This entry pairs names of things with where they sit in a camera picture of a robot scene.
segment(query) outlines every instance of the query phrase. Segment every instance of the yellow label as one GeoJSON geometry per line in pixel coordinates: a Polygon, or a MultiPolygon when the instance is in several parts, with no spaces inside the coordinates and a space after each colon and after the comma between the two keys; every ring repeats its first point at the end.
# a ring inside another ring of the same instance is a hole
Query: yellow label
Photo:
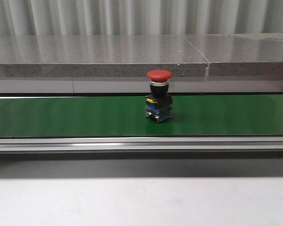
{"type": "Polygon", "coordinates": [[[151,100],[151,99],[148,99],[148,98],[147,98],[147,101],[150,102],[150,103],[153,103],[153,104],[157,103],[157,101],[154,101],[154,100],[151,100]]]}

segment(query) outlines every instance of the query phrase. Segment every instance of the granite countertop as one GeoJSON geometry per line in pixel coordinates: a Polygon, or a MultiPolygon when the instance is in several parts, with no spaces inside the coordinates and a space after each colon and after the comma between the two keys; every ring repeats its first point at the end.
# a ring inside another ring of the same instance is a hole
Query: granite countertop
{"type": "Polygon", "coordinates": [[[0,36],[0,78],[283,76],[283,33],[0,36]]]}

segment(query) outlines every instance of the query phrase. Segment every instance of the red object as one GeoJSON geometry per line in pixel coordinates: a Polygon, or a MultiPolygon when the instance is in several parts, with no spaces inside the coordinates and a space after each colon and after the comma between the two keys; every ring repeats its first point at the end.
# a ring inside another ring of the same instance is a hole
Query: red object
{"type": "Polygon", "coordinates": [[[150,78],[153,82],[166,82],[169,78],[171,78],[172,72],[167,70],[153,70],[147,73],[147,77],[150,78]]]}

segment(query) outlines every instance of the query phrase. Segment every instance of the silver ring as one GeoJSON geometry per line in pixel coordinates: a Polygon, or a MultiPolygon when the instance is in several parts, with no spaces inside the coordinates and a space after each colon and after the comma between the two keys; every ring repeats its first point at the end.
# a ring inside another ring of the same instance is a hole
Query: silver ring
{"type": "Polygon", "coordinates": [[[152,86],[166,86],[169,84],[169,81],[165,81],[165,82],[154,82],[154,81],[150,81],[150,85],[152,86]]]}

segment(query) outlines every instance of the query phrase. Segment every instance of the aluminum rail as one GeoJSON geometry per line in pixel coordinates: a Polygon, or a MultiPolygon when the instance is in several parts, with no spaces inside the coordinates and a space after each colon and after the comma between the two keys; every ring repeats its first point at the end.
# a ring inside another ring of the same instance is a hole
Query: aluminum rail
{"type": "Polygon", "coordinates": [[[0,153],[283,151],[283,136],[0,139],[0,153]]]}

